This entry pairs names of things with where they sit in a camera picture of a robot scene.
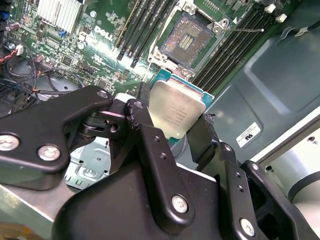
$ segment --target heatsink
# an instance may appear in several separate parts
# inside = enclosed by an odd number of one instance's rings
[[[36,15],[44,23],[71,34],[82,6],[77,0],[40,0]]]

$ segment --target red wire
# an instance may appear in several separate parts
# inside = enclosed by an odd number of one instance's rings
[[[17,52],[18,52],[18,50],[14,50],[9,55],[5,56],[4,58],[0,58],[0,63],[3,63],[6,60],[12,58]]]

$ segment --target motherboard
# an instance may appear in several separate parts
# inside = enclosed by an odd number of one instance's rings
[[[13,0],[5,38],[24,42],[42,69],[113,94],[135,95],[160,69],[217,94],[299,3]]]

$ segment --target silver screw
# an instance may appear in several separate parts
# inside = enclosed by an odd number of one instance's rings
[[[186,213],[188,211],[188,204],[181,196],[174,195],[172,197],[172,205],[174,209],[179,213]]]
[[[94,178],[95,176],[97,176],[97,173],[95,171],[88,168],[83,171],[83,174],[88,178]]]
[[[98,91],[96,94],[98,94],[100,97],[107,99],[108,98],[108,94],[105,91]]]
[[[228,145],[225,145],[224,147],[225,147],[225,149],[227,149],[228,151],[231,151],[231,148],[230,148]]]
[[[192,10],[192,7],[191,7],[191,5],[186,5],[185,7],[184,7],[184,10],[187,12],[187,13],[190,13],[191,12],[191,10]]]
[[[254,170],[257,170],[257,171],[259,170],[259,167],[255,163],[252,163],[252,167]]]
[[[240,225],[243,229],[243,231],[248,234],[249,236],[253,237],[255,233],[254,226],[252,226],[251,222],[245,218],[240,219]]]
[[[38,150],[38,156],[45,161],[54,161],[57,160],[61,155],[61,152],[58,148],[52,145],[45,145],[40,147]]]
[[[11,151],[20,144],[18,138],[12,135],[0,135],[0,151]]]
[[[135,101],[134,102],[134,105],[136,105],[138,108],[140,108],[140,109],[143,109],[144,108],[144,106],[142,106],[142,103],[141,102],[139,102],[139,101]]]
[[[90,12],[90,17],[95,18],[97,16],[97,12],[96,11],[91,11]]]

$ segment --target sticker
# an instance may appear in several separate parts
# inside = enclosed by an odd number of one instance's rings
[[[243,133],[241,133],[240,136],[236,138],[239,147],[242,148],[260,132],[261,129],[258,124],[256,122],[252,123],[250,127],[248,127]]]
[[[70,155],[75,159],[80,159],[82,152],[85,150],[86,146],[82,146],[74,150]]]

